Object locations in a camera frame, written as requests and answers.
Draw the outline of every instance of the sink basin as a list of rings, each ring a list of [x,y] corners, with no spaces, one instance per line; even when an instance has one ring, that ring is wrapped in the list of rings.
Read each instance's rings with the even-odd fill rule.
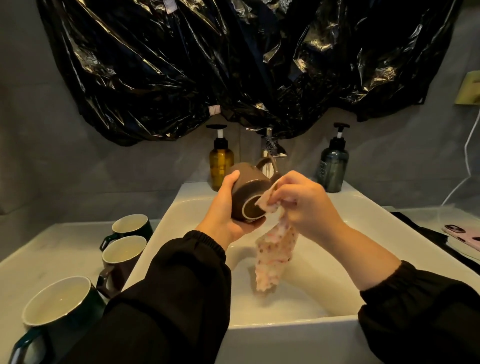
[[[207,183],[185,183],[162,218],[124,289],[145,277],[160,247],[193,230],[215,196]],[[342,219],[419,269],[462,280],[480,292],[480,277],[389,212],[344,183],[330,194]],[[343,267],[324,249],[300,236],[280,284],[255,290],[257,237],[265,224],[227,250],[232,271],[230,327],[217,362],[225,363],[379,363],[368,349],[357,321],[364,303]]]

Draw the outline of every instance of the power cord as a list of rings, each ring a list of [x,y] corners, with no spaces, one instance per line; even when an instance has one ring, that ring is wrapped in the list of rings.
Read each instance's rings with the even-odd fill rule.
[[[467,142],[465,143],[465,145],[463,146],[463,152],[465,154],[465,165],[467,166],[467,173],[468,173],[468,177],[464,178],[462,180],[462,182],[460,182],[457,187],[455,187],[449,194],[448,196],[446,197],[446,199],[442,202],[441,206],[444,206],[448,199],[455,193],[456,190],[458,190],[460,188],[461,185],[463,185],[465,183],[466,180],[468,180],[471,176],[472,176],[472,173],[470,171],[470,165],[468,163],[468,144],[470,143],[470,139],[472,138],[472,135],[473,135],[473,132],[475,130],[475,128],[477,127],[477,124],[479,122],[479,119],[480,119],[480,110],[479,110],[479,113],[477,115],[477,119],[475,120],[475,123],[473,124],[473,127],[472,127],[472,130],[470,130],[470,134],[468,135],[468,138],[467,138]]]

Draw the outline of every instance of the dish cloth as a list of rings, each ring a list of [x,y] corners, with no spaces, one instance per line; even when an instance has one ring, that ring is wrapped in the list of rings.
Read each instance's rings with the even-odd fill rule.
[[[280,201],[273,205],[267,203],[275,190],[276,183],[265,191],[255,204],[267,213],[276,212],[280,207]],[[255,241],[257,291],[265,291],[280,282],[283,271],[292,259],[297,238],[297,230],[291,226],[285,211],[282,211],[278,223]]]

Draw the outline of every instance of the pink phone case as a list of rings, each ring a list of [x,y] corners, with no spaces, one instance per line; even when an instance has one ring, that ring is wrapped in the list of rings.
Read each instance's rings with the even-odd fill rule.
[[[473,249],[480,251],[480,231],[471,228],[461,228],[457,225],[445,225],[442,230],[454,238],[464,242]]]

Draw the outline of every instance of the black plastic bag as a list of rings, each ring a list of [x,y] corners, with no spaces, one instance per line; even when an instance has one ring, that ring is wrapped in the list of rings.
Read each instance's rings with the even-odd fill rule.
[[[80,113],[120,145],[175,140],[221,105],[291,138],[331,106],[421,103],[460,0],[37,0]]]

